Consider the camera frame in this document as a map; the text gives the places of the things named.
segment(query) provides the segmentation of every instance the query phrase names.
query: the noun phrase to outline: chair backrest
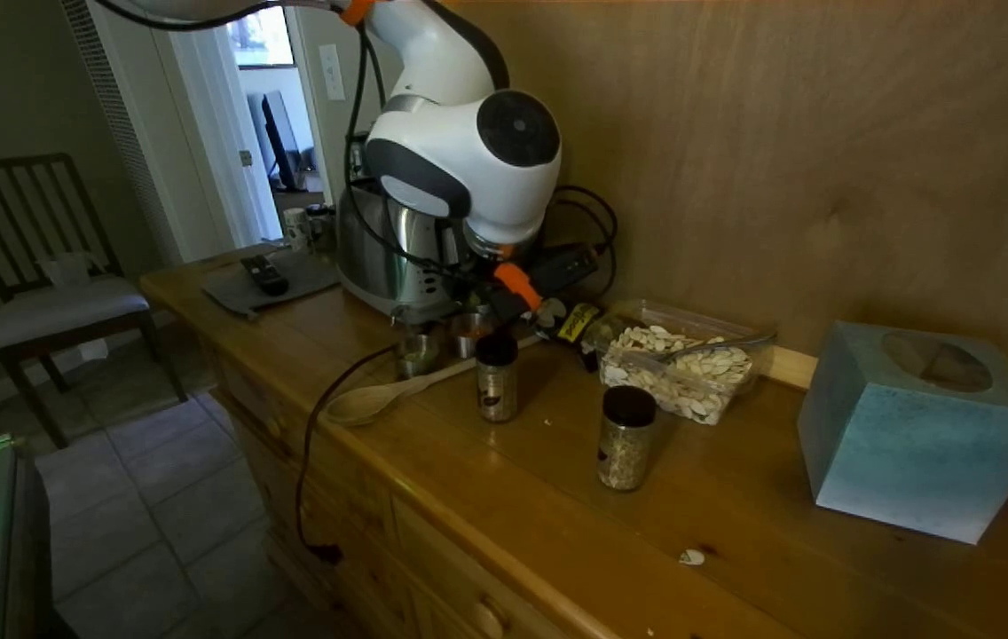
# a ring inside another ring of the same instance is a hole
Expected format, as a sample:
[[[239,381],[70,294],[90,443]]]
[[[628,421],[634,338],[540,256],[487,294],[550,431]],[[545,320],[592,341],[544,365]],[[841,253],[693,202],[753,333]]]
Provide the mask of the chair backrest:
[[[73,158],[0,158],[0,299],[46,287],[41,263],[62,256],[90,256],[92,274],[120,274]]]

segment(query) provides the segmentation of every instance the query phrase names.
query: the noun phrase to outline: small metal canister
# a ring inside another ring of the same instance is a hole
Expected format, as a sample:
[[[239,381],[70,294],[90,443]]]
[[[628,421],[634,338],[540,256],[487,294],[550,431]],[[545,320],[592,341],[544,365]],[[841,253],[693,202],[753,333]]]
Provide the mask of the small metal canister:
[[[655,399],[639,388],[607,388],[600,429],[600,482],[634,489],[653,461]]]
[[[475,341],[492,333],[492,312],[487,306],[472,306],[455,320],[459,353],[475,359]]]
[[[402,376],[433,371],[445,362],[446,331],[421,323],[421,326],[398,326],[398,352],[402,352]]]
[[[475,341],[475,403],[488,421],[508,421],[518,411],[518,345],[511,333]]]

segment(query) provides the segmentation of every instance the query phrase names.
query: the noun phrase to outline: tiled floor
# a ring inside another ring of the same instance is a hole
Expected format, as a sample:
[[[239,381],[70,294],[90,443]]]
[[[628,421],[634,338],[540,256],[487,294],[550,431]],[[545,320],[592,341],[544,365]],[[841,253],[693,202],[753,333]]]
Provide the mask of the tiled floor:
[[[313,605],[267,559],[267,514],[208,399],[190,341],[162,331],[190,397],[176,399],[146,347],[73,368],[53,392],[70,446],[53,452],[22,399],[0,429],[35,452],[48,492],[57,611],[80,639],[358,636]]]

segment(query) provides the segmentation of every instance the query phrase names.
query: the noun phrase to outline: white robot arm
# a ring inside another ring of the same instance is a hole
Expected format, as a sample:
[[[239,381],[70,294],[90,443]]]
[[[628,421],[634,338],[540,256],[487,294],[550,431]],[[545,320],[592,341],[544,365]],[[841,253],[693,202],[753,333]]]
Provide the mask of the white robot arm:
[[[267,0],[104,0],[152,27],[208,27]],[[402,56],[362,164],[389,198],[461,218],[488,249],[520,244],[544,222],[561,170],[561,139],[540,100],[461,36],[433,0],[277,0],[364,22]]]

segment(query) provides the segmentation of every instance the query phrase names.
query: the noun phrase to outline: tissue box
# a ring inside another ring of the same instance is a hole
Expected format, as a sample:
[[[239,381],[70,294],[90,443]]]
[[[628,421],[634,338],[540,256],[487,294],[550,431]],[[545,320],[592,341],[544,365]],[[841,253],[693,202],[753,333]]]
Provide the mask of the tissue box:
[[[820,508],[978,541],[1008,501],[1008,362],[969,338],[839,323],[800,440]]]

